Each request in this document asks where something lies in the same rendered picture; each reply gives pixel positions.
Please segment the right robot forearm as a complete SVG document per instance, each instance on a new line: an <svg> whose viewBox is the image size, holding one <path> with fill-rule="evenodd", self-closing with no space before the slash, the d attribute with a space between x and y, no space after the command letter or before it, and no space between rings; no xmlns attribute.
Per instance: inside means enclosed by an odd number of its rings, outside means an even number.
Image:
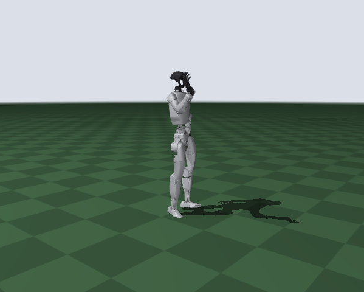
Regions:
<svg viewBox="0 0 364 292"><path fill-rule="evenodd" d="M194 90L195 94L195 90ZM183 100L176 106L176 112L179 112L182 108L186 108L189 104L189 102L192 100L193 95L190 94L190 92L187 92Z"/></svg>

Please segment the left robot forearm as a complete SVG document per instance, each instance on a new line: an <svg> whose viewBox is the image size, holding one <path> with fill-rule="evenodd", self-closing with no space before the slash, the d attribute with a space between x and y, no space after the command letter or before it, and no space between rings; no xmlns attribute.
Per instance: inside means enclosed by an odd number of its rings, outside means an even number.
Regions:
<svg viewBox="0 0 364 292"><path fill-rule="evenodd" d="M189 120L188 124L185 124L185 131L188 132L188 135L191 133L191 120Z"/></svg>

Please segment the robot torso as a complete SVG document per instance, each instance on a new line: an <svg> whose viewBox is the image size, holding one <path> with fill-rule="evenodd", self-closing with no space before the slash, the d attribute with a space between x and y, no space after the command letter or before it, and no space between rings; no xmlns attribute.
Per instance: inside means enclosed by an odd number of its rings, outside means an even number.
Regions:
<svg viewBox="0 0 364 292"><path fill-rule="evenodd" d="M186 92L178 92L179 90L173 90L172 93L174 93L177 96L177 101L180 103L183 98L186 95ZM182 126L182 124L188 124L189 122L189 116L190 116L190 103L185 108L185 112L182 114L178 114L175 112L174 108L169 104L169 111L170 111L170 119L173 125L178 125L176 128L176 133L174 134L174 141L176 139L181 139L181 143L184 145L188 142L188 132L185 131L186 126Z"/></svg>

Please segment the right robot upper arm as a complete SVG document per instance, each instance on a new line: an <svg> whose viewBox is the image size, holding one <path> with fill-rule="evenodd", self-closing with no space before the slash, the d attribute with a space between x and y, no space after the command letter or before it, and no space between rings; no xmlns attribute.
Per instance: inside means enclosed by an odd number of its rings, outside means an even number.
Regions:
<svg viewBox="0 0 364 292"><path fill-rule="evenodd" d="M177 96L174 93L171 93L168 97L167 97L167 101L171 104L171 106L174 108L174 110L176 111L176 106L179 104L179 102L177 101ZM185 112L185 108L182 108L179 112L177 112L178 114L182 114Z"/></svg>

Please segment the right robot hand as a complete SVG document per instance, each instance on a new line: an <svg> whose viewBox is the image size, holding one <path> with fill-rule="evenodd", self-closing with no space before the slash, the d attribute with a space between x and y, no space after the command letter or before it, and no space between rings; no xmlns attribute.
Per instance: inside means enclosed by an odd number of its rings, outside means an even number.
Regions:
<svg viewBox="0 0 364 292"><path fill-rule="evenodd" d="M186 91L187 92L190 92L190 94L191 95L193 95L194 94L194 90L193 90L193 88L190 86L190 84L189 84L189 79L191 78L191 76L188 78L188 76L189 76L189 74L187 75L188 73L187 72L185 72L184 74L183 74L183 76L182 76L182 78L183 78L183 81L184 81L184 85L185 85L185 87L186 87ZM186 76L187 75L187 76ZM188 78L188 79L187 79Z"/></svg>

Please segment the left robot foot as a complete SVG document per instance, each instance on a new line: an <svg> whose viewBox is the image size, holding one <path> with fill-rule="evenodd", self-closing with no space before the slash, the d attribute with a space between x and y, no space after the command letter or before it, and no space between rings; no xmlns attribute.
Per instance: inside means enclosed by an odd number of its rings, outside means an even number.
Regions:
<svg viewBox="0 0 364 292"><path fill-rule="evenodd" d="M187 201L188 202L188 201ZM189 203L185 203L185 201L182 201L180 204L180 207L190 207L190 208L194 208L194 207L200 207L200 204L194 203L192 201L190 201Z"/></svg>

